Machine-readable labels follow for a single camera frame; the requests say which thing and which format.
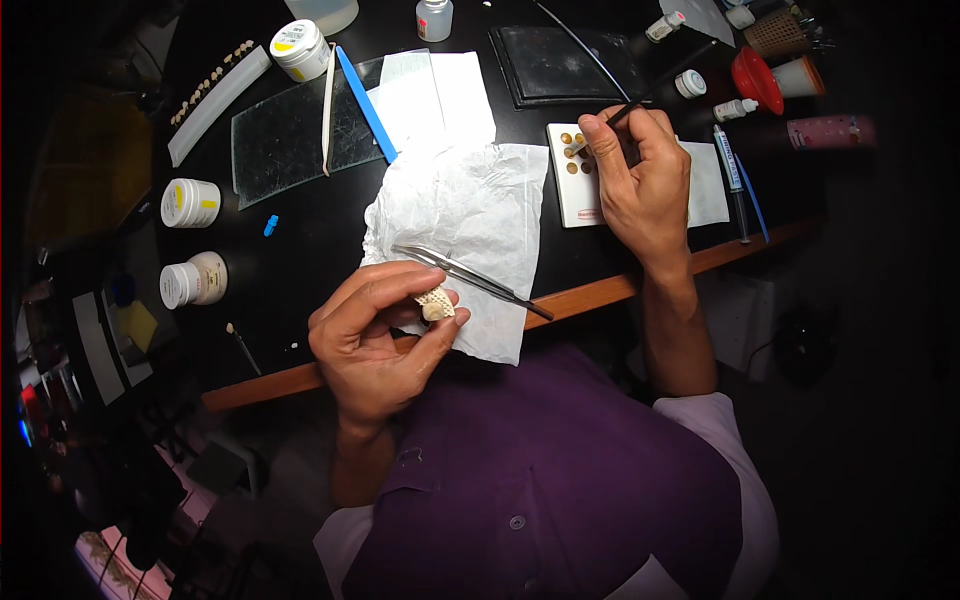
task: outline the blue plastic tool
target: blue plastic tool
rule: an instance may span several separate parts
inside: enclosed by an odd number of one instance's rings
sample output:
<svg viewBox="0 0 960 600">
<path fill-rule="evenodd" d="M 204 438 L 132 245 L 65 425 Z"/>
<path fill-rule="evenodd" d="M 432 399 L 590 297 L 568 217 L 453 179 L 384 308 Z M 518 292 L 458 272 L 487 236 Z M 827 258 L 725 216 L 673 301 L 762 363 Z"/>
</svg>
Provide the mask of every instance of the blue plastic tool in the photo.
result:
<svg viewBox="0 0 960 600">
<path fill-rule="evenodd" d="M 770 243 L 770 234 L 767 233 L 767 224 L 763 221 L 763 213 L 760 212 L 760 204 L 756 201 L 756 194 L 754 193 L 754 187 L 750 185 L 750 178 L 747 177 L 747 172 L 743 168 L 743 163 L 740 162 L 740 156 L 737 156 L 736 153 L 733 153 L 733 157 L 736 158 L 736 166 L 740 168 L 740 175 L 743 176 L 743 183 L 747 186 L 747 191 L 750 192 L 750 199 L 754 201 L 754 210 L 756 211 L 756 217 L 760 221 L 760 229 L 763 230 L 763 241 L 767 244 Z"/>
<path fill-rule="evenodd" d="M 357 104 L 360 105 L 360 109 L 363 110 L 363 115 L 367 117 L 367 125 L 369 125 L 371 131 L 373 131 L 373 137 L 376 138 L 376 143 L 380 145 L 380 152 L 383 153 L 383 157 L 387 159 L 387 162 L 395 161 L 396 150 L 394 150 L 394 144 L 390 141 L 387 130 L 383 129 L 383 124 L 380 123 L 380 117 L 376 116 L 376 110 L 373 108 L 370 98 L 367 97 L 367 90 L 364 89 L 363 84 L 360 83 L 360 78 L 357 77 L 353 63 L 350 62 L 347 53 L 344 52 L 341 46 L 337 46 L 337 58 L 340 59 L 340 67 L 344 70 L 344 77 L 347 78 L 347 83 L 350 84 L 353 97 L 357 99 Z"/>
<path fill-rule="evenodd" d="M 276 222 L 280 218 L 276 215 L 270 215 L 270 219 L 267 220 L 267 226 L 263 228 L 263 236 L 270 237 L 274 233 L 274 228 L 276 227 Z"/>
</svg>

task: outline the floor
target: floor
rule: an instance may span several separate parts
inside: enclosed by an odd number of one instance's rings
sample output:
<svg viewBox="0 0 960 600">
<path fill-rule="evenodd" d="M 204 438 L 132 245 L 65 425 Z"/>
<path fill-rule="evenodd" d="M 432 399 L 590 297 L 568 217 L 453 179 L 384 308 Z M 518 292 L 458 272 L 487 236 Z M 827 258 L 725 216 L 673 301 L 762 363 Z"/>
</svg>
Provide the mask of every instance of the floor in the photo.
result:
<svg viewBox="0 0 960 600">
<path fill-rule="evenodd" d="M 869 170 L 830 174 L 829 224 L 787 257 L 806 301 L 840 309 L 836 362 L 809 392 L 727 369 L 721 390 L 780 517 L 781 562 L 765 597 L 955 597 L 944 573 L 960 558 L 949 540 L 960 534 L 957 409 L 943 377 L 947 271 L 937 262 L 938 189 L 955 156 L 940 151 L 946 133 L 925 124 L 942 107 L 902 80 L 911 57 L 844 17 L 859 44 L 829 57 L 822 112 L 873 115 L 881 148 Z M 221 498 L 208 530 L 232 547 L 261 540 L 303 577 L 322 576 L 310 541 L 330 513 L 334 417 L 317 392 L 217 416 L 268 460 L 271 479 L 256 501 Z"/>
</svg>

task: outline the forearm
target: forearm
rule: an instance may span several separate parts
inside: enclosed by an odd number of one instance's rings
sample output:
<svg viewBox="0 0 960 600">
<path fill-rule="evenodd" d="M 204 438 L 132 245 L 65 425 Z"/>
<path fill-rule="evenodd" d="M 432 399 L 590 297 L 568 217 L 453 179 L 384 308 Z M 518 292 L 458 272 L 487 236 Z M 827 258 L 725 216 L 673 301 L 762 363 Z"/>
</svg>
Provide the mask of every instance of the forearm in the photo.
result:
<svg viewBox="0 0 960 600">
<path fill-rule="evenodd" d="M 373 504 L 396 455 L 390 427 L 358 428 L 341 420 L 337 427 L 330 497 L 337 507 Z"/>
<path fill-rule="evenodd" d="M 647 371 L 667 396 L 697 396 L 716 391 L 713 347 L 707 333 L 689 261 L 674 275 L 644 274 L 644 348 Z"/>
</svg>

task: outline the hand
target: hand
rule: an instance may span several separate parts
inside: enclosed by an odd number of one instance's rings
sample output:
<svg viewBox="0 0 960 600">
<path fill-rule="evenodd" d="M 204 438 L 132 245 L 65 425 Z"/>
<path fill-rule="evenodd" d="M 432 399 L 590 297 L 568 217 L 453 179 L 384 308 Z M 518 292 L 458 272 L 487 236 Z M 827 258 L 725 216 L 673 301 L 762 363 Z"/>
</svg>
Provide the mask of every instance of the hand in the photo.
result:
<svg viewBox="0 0 960 600">
<path fill-rule="evenodd" d="M 690 195 L 690 155 L 674 137 L 662 110 L 637 107 L 616 124 L 640 150 L 642 161 L 627 168 L 617 132 L 607 119 L 622 105 L 597 116 L 580 117 L 580 130 L 597 159 L 600 203 L 613 233 L 633 252 L 644 271 L 663 281 L 685 274 L 686 206 Z"/>
<path fill-rule="evenodd" d="M 417 262 L 398 261 L 358 269 L 307 322 L 327 385 L 337 397 L 341 428 L 373 436 L 386 419 L 423 391 L 470 313 L 432 323 L 409 353 L 396 351 L 390 327 L 415 319 L 411 296 L 440 285 L 446 274 Z M 447 292 L 456 304 L 456 292 Z"/>
</svg>

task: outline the wooden edge strip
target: wooden edge strip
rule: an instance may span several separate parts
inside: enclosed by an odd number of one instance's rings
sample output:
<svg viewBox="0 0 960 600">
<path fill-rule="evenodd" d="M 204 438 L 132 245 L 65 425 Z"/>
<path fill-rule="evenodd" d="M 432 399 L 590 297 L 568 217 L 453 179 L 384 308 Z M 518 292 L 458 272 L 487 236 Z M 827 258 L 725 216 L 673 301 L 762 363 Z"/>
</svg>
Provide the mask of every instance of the wooden edge strip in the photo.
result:
<svg viewBox="0 0 960 600">
<path fill-rule="evenodd" d="M 818 229 L 826 219 L 816 217 L 798 223 L 773 228 L 769 231 L 770 243 L 763 242 L 763 236 L 751 236 L 750 244 L 741 244 L 733 240 L 713 248 L 694 252 L 691 256 L 693 273 L 709 271 L 738 258 L 743 258 L 755 252 L 776 246 L 787 240 L 801 237 Z M 534 302 L 554 314 L 554 321 L 566 319 L 580 313 L 606 306 L 631 296 L 640 290 L 640 281 L 637 274 L 624 274 L 606 279 L 600 279 L 586 285 L 563 290 L 537 298 Z M 534 313 L 527 313 L 524 329 L 532 329 L 550 323 Z M 416 336 L 399 338 L 396 347 L 401 352 L 408 352 L 416 343 Z M 245 404 L 253 404 L 276 397 L 288 396 L 297 392 L 313 390 L 324 385 L 324 379 L 316 363 L 300 365 L 293 369 L 270 373 L 256 379 L 242 381 L 226 388 L 213 390 L 203 394 L 202 398 L 207 410 L 218 411 Z"/>
</svg>

